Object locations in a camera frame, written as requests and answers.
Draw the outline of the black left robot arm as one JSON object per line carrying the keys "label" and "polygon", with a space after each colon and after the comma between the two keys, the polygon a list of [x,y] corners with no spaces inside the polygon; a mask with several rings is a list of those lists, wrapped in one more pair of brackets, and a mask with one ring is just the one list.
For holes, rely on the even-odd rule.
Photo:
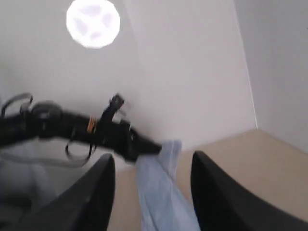
{"label": "black left robot arm", "polygon": [[141,155],[159,154],[162,146],[140,135],[128,121],[113,121],[123,103],[110,101],[100,119],[63,110],[54,103],[37,103],[30,110],[0,117],[0,145],[6,147],[35,138],[67,139],[67,158],[83,164],[98,147],[112,150],[131,163]]}

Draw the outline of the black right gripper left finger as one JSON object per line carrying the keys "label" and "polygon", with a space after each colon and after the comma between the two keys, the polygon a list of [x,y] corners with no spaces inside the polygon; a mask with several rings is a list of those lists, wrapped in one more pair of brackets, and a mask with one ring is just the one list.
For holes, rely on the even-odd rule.
{"label": "black right gripper left finger", "polygon": [[16,231],[105,231],[115,197],[115,162],[103,155],[77,182],[41,210],[15,225]]}

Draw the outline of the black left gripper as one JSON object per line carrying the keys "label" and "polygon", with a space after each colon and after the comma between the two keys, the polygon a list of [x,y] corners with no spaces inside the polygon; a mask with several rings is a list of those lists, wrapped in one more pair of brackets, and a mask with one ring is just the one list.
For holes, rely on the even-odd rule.
{"label": "black left gripper", "polygon": [[162,145],[130,129],[130,123],[100,120],[95,130],[95,145],[113,150],[127,162],[140,155],[158,155]]}

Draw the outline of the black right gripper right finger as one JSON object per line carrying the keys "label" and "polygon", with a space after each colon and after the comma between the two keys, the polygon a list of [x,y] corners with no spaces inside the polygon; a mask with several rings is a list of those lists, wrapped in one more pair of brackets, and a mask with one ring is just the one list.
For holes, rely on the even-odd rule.
{"label": "black right gripper right finger", "polygon": [[191,194],[202,231],[306,231],[308,223],[259,198],[207,154],[192,157]]}

